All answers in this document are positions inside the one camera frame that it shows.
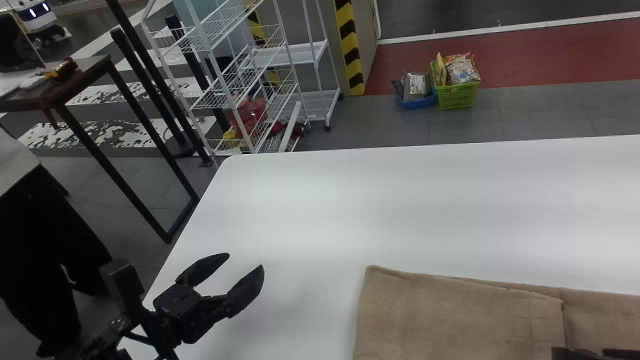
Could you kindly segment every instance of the black metal table frame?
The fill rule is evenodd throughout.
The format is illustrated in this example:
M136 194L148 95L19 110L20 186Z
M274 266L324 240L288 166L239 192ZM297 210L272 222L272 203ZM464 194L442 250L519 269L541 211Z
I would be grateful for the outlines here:
M138 195L133 191L133 189L129 186L127 181L122 177L119 171L113 166L113 164L109 161L107 156L100 150L100 147L93 141L93 139L89 136L89 134L84 130L82 125L78 122L76 117L69 111L65 104L43 104L42 110L45 112L49 111L49 107L54 109L60 117L64 120L64 122L69 126L69 128L74 132L74 134L78 137L80 142L89 150L89 153L98 161L100 166L107 172L110 178L116 183L116 185L120 188L120 190L125 194L125 196L131 201L133 206L140 212L142 217L151 225L151 228L160 236L160 238L167 244L171 244L173 242L173 237L180 225L182 225L184 219L195 209L197 204L200 202L200 197L196 193L195 189L189 182L189 179L184 175L182 169L178 165L178 163L173 158L171 152L164 144L160 135L156 132L156 129L151 124L149 117L144 112L143 108L140 106L135 96L129 90L127 83L124 81L120 73L116 70L115 65L111 61L111 58L108 56L108 61L103 62L100 66L100 70L96 73L93 78L99 79L103 75L109 74L111 79L118 87L125 100L129 103L129 106L135 112L140 123L145 127L147 132L149 133L151 139L160 150L160 153L167 161L173 173L178 177L178 180L184 187L184 189L189 194L189 202L186 204L184 209L180 212L180 215L174 221L169 230L164 230L164 227L158 222L156 217L151 213L151 211L147 208L147 206L140 200Z

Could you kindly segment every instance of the brown cloth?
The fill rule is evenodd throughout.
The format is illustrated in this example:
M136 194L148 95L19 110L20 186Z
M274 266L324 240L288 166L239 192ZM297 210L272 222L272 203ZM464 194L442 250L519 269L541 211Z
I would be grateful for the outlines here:
M533 291L562 300L567 347L599 354L605 348L640 350L640 297L475 279L457 280Z
M547 360L564 345L559 299L367 268L354 360Z

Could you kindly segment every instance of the white robot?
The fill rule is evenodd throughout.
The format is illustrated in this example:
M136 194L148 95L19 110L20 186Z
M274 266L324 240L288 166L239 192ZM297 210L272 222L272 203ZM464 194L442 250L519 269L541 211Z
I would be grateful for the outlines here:
M68 37L65 29L55 24L58 17L46 0L20 0L2 11L13 13L37 49Z

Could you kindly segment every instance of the white metal rack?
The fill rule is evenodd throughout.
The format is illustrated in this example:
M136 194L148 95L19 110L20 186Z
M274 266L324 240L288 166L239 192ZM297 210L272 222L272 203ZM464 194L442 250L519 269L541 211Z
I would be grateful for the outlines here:
M278 0L271 0L278 24L261 26L260 32L265 34L265 39L259 42L253 39L253 32L256 28L242 29L246 46L237 54L229 35L241 24L246 24L247 17L262 3L269 0L226 0L202 20L198 18L191 0L184 0L194 26L151 31L146 20L155 1L150 0L145 8L141 21L142 28L173 88L176 89L178 98L187 109L196 131L204 140L209 153L213 155L214 161L215 156L293 151L298 143L297 140L291 140L294 125L297 121L307 125L310 116L307 113L305 98L302 96L298 74L293 65L292 51L282 25ZM176 31L184 35L179 40L173 37ZM234 59L226 69L221 70L214 60L216 57L213 51L225 40L231 48ZM171 68L169 68L168 60L182 53L195 53L197 56L200 56L201 53L208 53L217 75L217 79L208 89L200 92L179 90L180 87ZM278 70L271 70L276 62ZM238 112L238 106L256 88L258 90L255 95L265 99L266 110L257 125L249 132ZM289 101L292 100L292 96L296 92L297 98L290 103ZM216 108L233 112L242 138L210 139L206 137L198 124L194 111ZM305 113L304 119L298 119L301 108ZM276 136L269 136L277 121L287 121L287 119L289 124L284 132L280 132Z
M305 12L309 43L290 45L289 49L291 52L291 59L295 65L313 64L319 91L303 93L304 103L307 105L308 119L309 121L324 121L324 129L326 131L331 131L331 117L333 115L333 109L335 108L336 102L341 99L342 95L340 81L338 80L338 72L335 68L335 63L333 62L333 53L326 35L326 27L324 25L319 0L315 0L315 2L324 35L324 40L319 42L314 42L313 34L311 33L307 0L301 0L301 2ZM335 83L337 84L336 90L323 90L322 81L320 80L320 60L327 49L329 52L331 66L333 68L333 75L335 76ZM271 67L290 66L287 53L283 49L279 51L274 49L263 49L261 51L264 53L263 58L269 58L268 54L276 54L270 64ZM294 96L292 101L287 104L284 111L286 115L292 114L296 101L300 101L300 98Z

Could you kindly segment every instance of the blue plastic basket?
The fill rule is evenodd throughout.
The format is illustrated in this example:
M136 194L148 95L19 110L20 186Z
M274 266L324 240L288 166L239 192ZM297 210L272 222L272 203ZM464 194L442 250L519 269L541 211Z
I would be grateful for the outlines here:
M400 95L396 94L396 96L398 97L398 102L400 103L400 106L402 106L406 110L414 110L414 109L419 109L419 108L430 108L430 107L436 106L438 104L438 96L437 95L427 96L424 99L413 100L413 101L402 101L402 98L400 98Z

